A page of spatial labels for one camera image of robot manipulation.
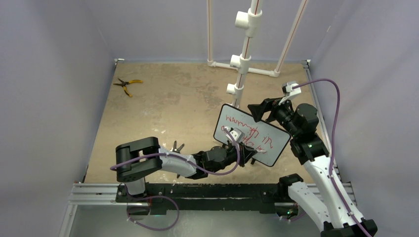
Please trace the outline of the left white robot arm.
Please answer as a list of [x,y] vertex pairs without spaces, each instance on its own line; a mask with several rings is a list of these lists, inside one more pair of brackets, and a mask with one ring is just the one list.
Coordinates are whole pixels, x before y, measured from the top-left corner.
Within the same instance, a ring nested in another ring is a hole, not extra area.
[[215,146],[208,151],[192,155],[182,155],[178,149],[171,151],[161,147],[156,137],[148,137],[116,147],[116,164],[110,170],[117,174],[117,181],[123,183],[128,196],[135,202],[147,197],[146,176],[165,171],[187,179],[197,180],[208,175],[222,176],[233,172],[257,154],[257,150],[242,142],[229,141],[226,145]]

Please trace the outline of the small black-framed whiteboard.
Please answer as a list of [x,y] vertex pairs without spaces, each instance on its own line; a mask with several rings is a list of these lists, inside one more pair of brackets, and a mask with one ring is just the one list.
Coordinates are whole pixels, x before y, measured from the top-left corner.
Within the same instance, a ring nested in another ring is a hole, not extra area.
[[281,128],[265,121],[255,122],[251,114],[229,104],[221,107],[213,137],[216,141],[226,144],[227,138],[222,130],[224,126],[238,128],[244,132],[242,143],[248,147],[266,150],[267,153],[257,153],[253,158],[269,167],[273,167],[291,136]]

